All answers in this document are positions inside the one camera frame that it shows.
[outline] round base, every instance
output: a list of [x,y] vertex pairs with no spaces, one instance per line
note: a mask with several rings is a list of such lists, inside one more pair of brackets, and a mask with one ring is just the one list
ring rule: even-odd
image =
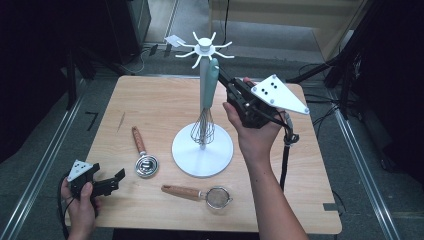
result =
[[214,140],[201,148],[191,139],[194,123],[181,129],[172,143],[175,163],[185,173],[198,178],[214,176],[230,164],[233,157],[233,141],[230,135],[215,124]]

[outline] wooden handle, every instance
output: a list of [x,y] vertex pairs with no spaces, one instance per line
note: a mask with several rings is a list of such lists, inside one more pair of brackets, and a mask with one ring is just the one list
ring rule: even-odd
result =
[[161,189],[163,192],[166,192],[166,193],[173,193],[173,194],[183,195],[187,197],[200,198],[200,194],[201,194],[201,191],[199,189],[189,188],[189,187],[162,185]]
[[138,131],[138,128],[136,126],[132,127],[132,132],[138,152],[140,153],[140,155],[146,154],[146,148],[144,147],[143,139],[141,138],[141,134]]

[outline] whisk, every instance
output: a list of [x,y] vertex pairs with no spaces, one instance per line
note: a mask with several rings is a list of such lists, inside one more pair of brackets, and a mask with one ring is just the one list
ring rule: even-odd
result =
[[[209,59],[200,61],[200,68],[202,68],[202,65],[207,65],[208,62]],[[216,84],[218,82],[218,66],[218,60],[216,58],[212,58],[207,66],[207,71],[203,79],[203,86],[201,86],[201,113],[191,130],[191,138],[198,143],[201,148],[205,148],[206,144],[211,143],[214,139],[215,124],[210,109],[212,107]]]

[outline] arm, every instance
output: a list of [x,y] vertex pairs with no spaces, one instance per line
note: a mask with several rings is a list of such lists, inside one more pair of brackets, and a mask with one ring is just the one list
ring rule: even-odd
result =
[[95,214],[90,202],[92,191],[93,185],[88,182],[81,191],[80,200],[72,199],[67,179],[65,178],[62,182],[61,195],[66,199],[66,204],[69,204],[68,210],[71,218],[71,232],[68,240],[88,240],[95,229]]
[[270,151],[281,126],[270,122],[261,129],[245,128],[235,108],[229,103],[223,106],[228,120],[237,130],[240,150],[246,161],[260,238],[307,239],[271,168]]

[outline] human hand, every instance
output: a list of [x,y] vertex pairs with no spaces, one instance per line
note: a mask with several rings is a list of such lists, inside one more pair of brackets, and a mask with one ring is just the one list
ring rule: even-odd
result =
[[[71,190],[68,188],[68,180],[62,182],[61,195],[69,204],[68,211],[71,218],[71,232],[68,239],[89,239],[95,229],[95,212],[90,201],[93,185],[87,182],[82,190],[80,200],[73,199]],[[101,202],[97,198],[96,207],[99,209]]]
[[[250,79],[244,78],[243,81],[250,81]],[[228,120],[237,130],[239,147],[247,166],[264,166],[263,161],[268,161],[268,165],[270,165],[271,147],[281,126],[269,122],[260,129],[245,128],[236,109],[228,102],[224,102],[223,106],[227,112]]]

